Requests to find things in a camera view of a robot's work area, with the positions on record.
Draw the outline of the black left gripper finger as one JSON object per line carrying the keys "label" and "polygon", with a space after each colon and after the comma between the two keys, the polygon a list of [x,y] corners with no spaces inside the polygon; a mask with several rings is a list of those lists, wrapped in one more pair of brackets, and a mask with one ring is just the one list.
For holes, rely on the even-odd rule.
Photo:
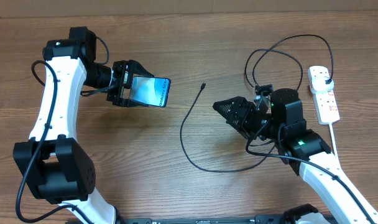
{"label": "black left gripper finger", "polygon": [[138,61],[133,60],[131,70],[133,74],[142,76],[142,77],[154,77],[153,74],[148,72]]}
{"label": "black left gripper finger", "polygon": [[136,107],[136,106],[149,107],[148,104],[141,103],[139,101],[132,100],[130,98],[121,98],[121,106],[126,107],[126,108]]}

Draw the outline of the Samsung Galaxy smartphone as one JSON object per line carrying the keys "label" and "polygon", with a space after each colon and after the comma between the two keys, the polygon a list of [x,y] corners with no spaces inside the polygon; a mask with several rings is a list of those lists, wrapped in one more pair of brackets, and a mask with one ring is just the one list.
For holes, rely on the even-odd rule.
{"label": "Samsung Galaxy smartphone", "polygon": [[159,77],[134,77],[129,98],[149,106],[167,105],[171,80]]}

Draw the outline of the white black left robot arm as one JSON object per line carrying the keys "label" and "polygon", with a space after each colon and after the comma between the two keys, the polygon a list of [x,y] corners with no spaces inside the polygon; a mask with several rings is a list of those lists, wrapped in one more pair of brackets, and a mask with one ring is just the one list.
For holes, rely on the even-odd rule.
{"label": "white black left robot arm", "polygon": [[81,97],[105,93],[115,106],[167,104],[170,80],[157,78],[135,60],[96,61],[99,37],[86,27],[72,27],[67,39],[50,40],[40,61],[45,67],[42,103],[26,142],[14,145],[21,187],[67,209],[83,223],[122,223],[118,209],[96,189],[95,165],[76,138]]}

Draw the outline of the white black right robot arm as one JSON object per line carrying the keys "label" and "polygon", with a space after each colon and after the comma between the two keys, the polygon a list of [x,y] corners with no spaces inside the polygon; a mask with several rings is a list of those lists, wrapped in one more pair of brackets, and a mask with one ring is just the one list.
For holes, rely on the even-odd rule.
{"label": "white black right robot arm", "polygon": [[378,223],[378,211],[340,168],[329,145],[307,128],[296,90],[263,86],[255,102],[236,96],[217,101],[213,109],[248,143],[256,138],[273,140],[275,157],[319,195],[338,223]]}

